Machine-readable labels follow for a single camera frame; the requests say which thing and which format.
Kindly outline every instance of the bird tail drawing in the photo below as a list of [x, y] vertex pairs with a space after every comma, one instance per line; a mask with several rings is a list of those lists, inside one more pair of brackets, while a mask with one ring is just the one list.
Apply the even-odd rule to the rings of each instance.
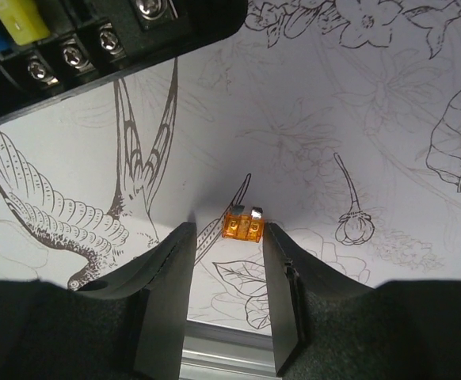
[[132, 203], [139, 199], [140, 192], [143, 192], [143, 207], [149, 214], [153, 198], [166, 171], [173, 143], [177, 109], [177, 59], [174, 60], [173, 76], [162, 120], [146, 161], [143, 160], [139, 129], [124, 79], [114, 82], [114, 93], [118, 147], [117, 182], [115, 199], [109, 214], [117, 216], [135, 208]]
[[418, 28], [428, 29], [426, 42], [431, 51], [430, 58], [435, 57], [444, 46], [447, 27], [461, 17], [461, 1], [450, 2], [444, 8], [419, 6], [407, 10], [405, 17]]

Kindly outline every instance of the metal screw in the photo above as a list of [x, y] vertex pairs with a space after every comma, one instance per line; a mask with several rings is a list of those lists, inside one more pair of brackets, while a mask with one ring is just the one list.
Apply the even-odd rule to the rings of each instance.
[[147, 20], [155, 20], [164, 13], [163, 0], [135, 0], [141, 16]]
[[99, 38], [101, 40], [101, 46], [110, 54], [116, 55], [123, 50], [118, 36], [114, 34], [111, 29], [102, 29]]
[[81, 49], [79, 49], [76, 45], [67, 45], [63, 47], [62, 53], [65, 62], [74, 69], [82, 69], [90, 63], [90, 61], [82, 54]]
[[58, 83], [58, 79], [51, 75], [47, 67], [38, 59], [30, 59], [26, 68], [30, 75], [32, 75], [32, 78], [39, 82], [44, 82], [49, 85]]

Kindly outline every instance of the leaf drawing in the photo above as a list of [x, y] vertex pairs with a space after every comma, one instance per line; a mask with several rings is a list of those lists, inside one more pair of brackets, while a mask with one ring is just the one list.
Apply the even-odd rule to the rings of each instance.
[[247, 297], [266, 294], [264, 265], [241, 260], [228, 263], [213, 263], [225, 283]]
[[300, 36], [307, 30], [319, 13], [320, 7], [313, 9], [298, 8], [288, 19], [285, 25], [284, 35], [289, 39]]
[[267, 295], [251, 297], [245, 304], [246, 321], [257, 330], [271, 325]]
[[461, 90], [449, 101], [433, 128], [426, 166], [461, 192]]

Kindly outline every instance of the yellow fuse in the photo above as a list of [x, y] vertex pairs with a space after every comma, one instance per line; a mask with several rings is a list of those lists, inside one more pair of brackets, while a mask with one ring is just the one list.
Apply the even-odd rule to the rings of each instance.
[[18, 45], [42, 40], [51, 34], [34, 0], [0, 0], [0, 21]]
[[223, 222], [223, 237], [244, 241], [255, 241], [258, 243], [264, 232], [264, 219], [262, 209], [254, 207], [251, 215], [244, 215], [244, 207], [234, 206], [225, 216]]

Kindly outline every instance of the flower bud drawing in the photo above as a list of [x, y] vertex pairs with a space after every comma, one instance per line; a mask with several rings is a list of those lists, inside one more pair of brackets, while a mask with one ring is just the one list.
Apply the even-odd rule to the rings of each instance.
[[340, 155], [335, 153], [334, 159], [345, 175], [347, 185], [349, 186], [351, 200], [350, 210], [340, 217], [338, 221], [340, 226], [337, 228], [334, 237], [343, 245], [363, 244], [371, 239], [371, 236], [373, 236], [373, 233], [375, 232], [375, 226], [371, 221], [371, 216], [362, 212], [360, 209], [356, 188], [354, 187], [349, 171], [345, 168]]

